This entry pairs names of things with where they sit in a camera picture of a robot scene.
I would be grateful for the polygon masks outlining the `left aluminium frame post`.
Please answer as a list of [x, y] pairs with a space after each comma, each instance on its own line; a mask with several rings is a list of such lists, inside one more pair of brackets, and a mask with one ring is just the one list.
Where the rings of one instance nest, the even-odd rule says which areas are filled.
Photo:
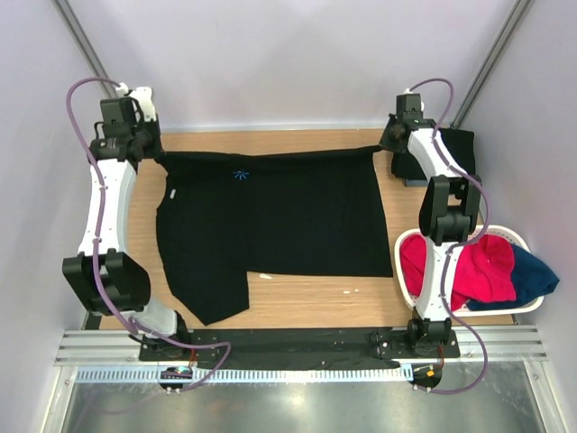
[[62, 22], [69, 31], [74, 43], [76, 43], [81, 56], [87, 64], [90, 72], [95, 77], [108, 78], [105, 66], [100, 60], [95, 48], [85, 32], [82, 23], [78, 19], [71, 2], [68, 0], [51, 0]]

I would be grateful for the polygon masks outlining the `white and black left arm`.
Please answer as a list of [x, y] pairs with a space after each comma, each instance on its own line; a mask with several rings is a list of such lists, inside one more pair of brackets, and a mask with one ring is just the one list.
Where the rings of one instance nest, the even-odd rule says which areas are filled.
[[90, 313], [121, 318], [145, 354], [182, 360], [191, 339], [182, 316], [156, 300], [145, 269], [128, 254], [129, 207], [141, 161], [163, 153], [159, 118], [147, 87], [119, 90], [100, 103], [101, 121], [88, 147], [91, 195], [85, 233], [62, 272]]

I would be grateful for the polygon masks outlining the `black t shirt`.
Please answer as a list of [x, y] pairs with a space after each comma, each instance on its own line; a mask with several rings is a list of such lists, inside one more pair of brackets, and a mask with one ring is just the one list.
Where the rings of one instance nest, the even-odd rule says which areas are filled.
[[[437, 135], [454, 160], [469, 174], [476, 174], [474, 155], [474, 132], [453, 128], [440, 128]], [[416, 158], [406, 153], [394, 153], [390, 164], [391, 173], [402, 180], [426, 180]]]
[[251, 272], [391, 277], [375, 152], [161, 156], [156, 236], [171, 294], [210, 325], [249, 308]]

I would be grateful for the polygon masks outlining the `navy blue t shirt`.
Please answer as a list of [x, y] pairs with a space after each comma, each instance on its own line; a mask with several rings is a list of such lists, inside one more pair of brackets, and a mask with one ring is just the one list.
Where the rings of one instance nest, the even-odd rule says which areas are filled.
[[513, 267], [500, 279], [502, 287], [508, 290], [508, 295], [514, 294], [514, 299], [483, 302], [469, 300], [467, 307], [471, 311], [488, 311], [522, 308], [542, 296], [551, 294], [556, 289], [558, 276], [539, 258], [518, 245], [511, 245]]

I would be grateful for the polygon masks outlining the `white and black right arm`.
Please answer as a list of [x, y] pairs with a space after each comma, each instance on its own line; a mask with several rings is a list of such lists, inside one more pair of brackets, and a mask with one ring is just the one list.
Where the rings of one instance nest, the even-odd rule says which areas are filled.
[[385, 360], [434, 357], [451, 344], [451, 297], [456, 265], [475, 231], [481, 202], [480, 183], [446, 150], [435, 121], [424, 117], [418, 93], [396, 98], [396, 112], [380, 139], [382, 149], [408, 152], [428, 181], [418, 216], [426, 242], [422, 289], [404, 330], [378, 338], [377, 353]]

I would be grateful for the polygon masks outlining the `folded black t shirt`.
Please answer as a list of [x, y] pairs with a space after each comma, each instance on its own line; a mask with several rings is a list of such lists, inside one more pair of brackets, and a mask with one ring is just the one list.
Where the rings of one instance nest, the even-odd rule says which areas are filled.
[[[440, 128], [437, 135], [454, 160], [469, 174], [476, 174], [474, 155], [474, 132], [453, 128]], [[416, 158], [406, 153], [394, 153], [390, 164], [391, 173], [402, 180], [426, 180]]]

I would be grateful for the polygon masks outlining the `aluminium frame post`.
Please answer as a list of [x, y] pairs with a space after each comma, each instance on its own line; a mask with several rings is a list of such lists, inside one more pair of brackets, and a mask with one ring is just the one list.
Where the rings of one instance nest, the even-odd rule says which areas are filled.
[[81, 56], [87, 64], [90, 72], [95, 77], [108, 78], [105, 66], [100, 60], [95, 48], [85, 32], [82, 23], [78, 19], [71, 2], [68, 0], [51, 0], [62, 22], [69, 31], [74, 43], [76, 43]]
[[492, 73], [496, 70], [503, 58], [508, 46], [513, 40], [518, 29], [526, 19], [527, 14], [534, 4], [533, 0], [516, 0], [509, 11], [504, 23], [499, 28], [495, 40], [490, 46], [475, 78], [467, 90], [462, 103], [456, 111], [450, 127], [461, 128], [470, 112], [479, 99], [482, 90], [488, 84]]

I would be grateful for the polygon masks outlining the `right aluminium frame post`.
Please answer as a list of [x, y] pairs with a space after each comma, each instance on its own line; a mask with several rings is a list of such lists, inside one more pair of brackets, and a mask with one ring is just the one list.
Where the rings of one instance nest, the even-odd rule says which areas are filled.
[[513, 40], [518, 29], [526, 19], [527, 14], [534, 4], [533, 0], [516, 0], [509, 11], [504, 23], [499, 28], [495, 40], [490, 46], [475, 78], [467, 90], [462, 103], [456, 111], [450, 127], [461, 128], [470, 112], [479, 99], [482, 90], [488, 84], [492, 73], [496, 70], [503, 58], [508, 46]]

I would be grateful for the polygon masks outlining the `red t shirt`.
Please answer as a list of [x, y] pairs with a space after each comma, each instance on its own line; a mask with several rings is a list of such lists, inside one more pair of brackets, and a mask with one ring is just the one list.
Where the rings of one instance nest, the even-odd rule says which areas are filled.
[[[500, 279], [513, 267], [511, 243], [497, 235], [484, 235], [476, 244], [464, 247], [453, 281], [451, 308], [460, 309], [469, 300], [483, 302], [514, 299]], [[409, 236], [400, 246], [400, 265], [408, 292], [421, 293], [426, 266], [426, 240]]]

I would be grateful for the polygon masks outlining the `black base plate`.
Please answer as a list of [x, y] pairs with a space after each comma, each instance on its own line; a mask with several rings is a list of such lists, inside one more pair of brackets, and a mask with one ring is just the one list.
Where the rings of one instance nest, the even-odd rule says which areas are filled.
[[194, 345], [201, 364], [218, 358], [218, 344], [229, 342], [232, 351], [225, 365], [238, 369], [308, 369], [323, 361], [344, 366], [373, 359], [458, 358], [460, 349], [454, 332], [441, 343], [424, 338], [409, 341], [406, 329], [384, 328], [316, 328], [316, 329], [222, 329], [180, 330], [171, 337], [178, 343]]

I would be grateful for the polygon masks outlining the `folded grey t shirt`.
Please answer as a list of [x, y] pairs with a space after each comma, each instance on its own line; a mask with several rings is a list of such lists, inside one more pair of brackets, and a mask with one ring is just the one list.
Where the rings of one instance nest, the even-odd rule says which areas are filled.
[[427, 180], [404, 180], [404, 185], [408, 188], [425, 188], [428, 185]]

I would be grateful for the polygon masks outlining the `white laundry basket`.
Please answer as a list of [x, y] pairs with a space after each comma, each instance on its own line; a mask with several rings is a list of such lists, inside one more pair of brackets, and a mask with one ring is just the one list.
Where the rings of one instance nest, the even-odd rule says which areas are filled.
[[[426, 264], [426, 241], [417, 229], [396, 240], [394, 259], [402, 296], [412, 309], [421, 293]], [[554, 272], [530, 252], [520, 235], [491, 225], [459, 257], [452, 310], [463, 318], [528, 313], [540, 307], [557, 284]]]

